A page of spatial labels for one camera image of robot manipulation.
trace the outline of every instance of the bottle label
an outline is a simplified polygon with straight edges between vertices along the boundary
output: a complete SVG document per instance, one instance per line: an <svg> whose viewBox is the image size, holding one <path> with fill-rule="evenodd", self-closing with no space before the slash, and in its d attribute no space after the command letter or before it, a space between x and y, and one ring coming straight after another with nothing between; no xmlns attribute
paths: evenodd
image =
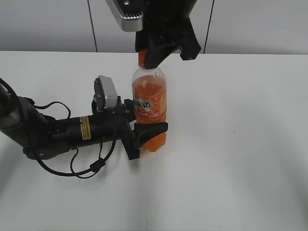
<svg viewBox="0 0 308 231"><path fill-rule="evenodd" d="M149 118L155 118L167 109L167 91L155 97L135 97L135 113Z"/></svg>

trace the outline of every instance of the plastic bottle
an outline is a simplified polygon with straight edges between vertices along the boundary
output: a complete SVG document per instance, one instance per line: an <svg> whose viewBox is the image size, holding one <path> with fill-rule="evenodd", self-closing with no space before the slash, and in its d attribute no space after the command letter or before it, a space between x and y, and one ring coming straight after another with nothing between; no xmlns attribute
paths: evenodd
<svg viewBox="0 0 308 231"><path fill-rule="evenodd" d="M152 124L166 121L167 81L160 68L145 69L144 57L147 50L139 52L139 68L133 75L132 90L137 123ZM166 133L162 133L143 145L155 152L166 143Z"/></svg>

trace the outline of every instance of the white wall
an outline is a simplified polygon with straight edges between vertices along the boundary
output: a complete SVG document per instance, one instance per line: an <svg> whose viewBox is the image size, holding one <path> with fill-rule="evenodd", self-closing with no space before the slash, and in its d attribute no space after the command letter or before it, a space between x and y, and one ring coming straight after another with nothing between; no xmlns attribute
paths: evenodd
<svg viewBox="0 0 308 231"><path fill-rule="evenodd" d="M204 47L212 0L198 0L191 19ZM105 0L90 0L99 52L134 52ZM0 51L95 51L87 0L0 0Z"/></svg>
<svg viewBox="0 0 308 231"><path fill-rule="evenodd" d="M202 47L212 0L198 0L190 15L196 37ZM135 52L135 33L120 29L104 0L90 0L99 52Z"/></svg>
<svg viewBox="0 0 308 231"><path fill-rule="evenodd" d="M215 0L205 52L308 54L308 0Z"/></svg>
<svg viewBox="0 0 308 231"><path fill-rule="evenodd" d="M95 51L86 0L0 0L1 51Z"/></svg>
<svg viewBox="0 0 308 231"><path fill-rule="evenodd" d="M134 52L105 0L90 0L99 52ZM205 44L212 0L191 20ZM206 53L308 54L308 0L215 0ZM95 51L87 0L0 0L0 51Z"/></svg>

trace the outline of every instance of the robotic arm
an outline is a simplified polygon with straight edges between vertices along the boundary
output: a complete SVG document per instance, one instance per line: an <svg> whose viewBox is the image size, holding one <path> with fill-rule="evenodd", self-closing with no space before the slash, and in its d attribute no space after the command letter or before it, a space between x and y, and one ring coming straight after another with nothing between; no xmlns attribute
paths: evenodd
<svg viewBox="0 0 308 231"><path fill-rule="evenodd" d="M136 52L148 50L145 68L156 68L177 49L182 60L201 50L189 18L196 0L106 1L122 30L136 32Z"/></svg>
<svg viewBox="0 0 308 231"><path fill-rule="evenodd" d="M189 15L196 0L106 0L115 19L124 31L136 32L135 50L147 49L144 65L157 67L177 49L183 60L195 59L201 47L193 32ZM166 132L167 123L135 124L132 100L121 102L110 78L99 76L94 81L92 115L70 118L70 110L61 102L36 106L34 101L18 97L0 78L0 131L23 147L30 159L35 159L45 170L58 176L81 177L95 175L110 157L116 140L121 140L129 160L139 158L139 148L151 138ZM54 103L69 111L66 119L56 120L38 112ZM90 165L89 169L72 173L57 172L42 160L53 158L71 149L112 141L105 158Z"/></svg>

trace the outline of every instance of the yellow warning label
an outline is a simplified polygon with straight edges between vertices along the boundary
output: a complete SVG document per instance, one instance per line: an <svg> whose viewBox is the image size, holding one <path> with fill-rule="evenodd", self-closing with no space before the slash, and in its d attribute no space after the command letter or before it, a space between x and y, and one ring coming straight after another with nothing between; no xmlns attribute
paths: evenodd
<svg viewBox="0 0 308 231"><path fill-rule="evenodd" d="M82 140L90 140L91 139L91 129L90 129L90 122L88 116L79 117L80 119L80 129Z"/></svg>

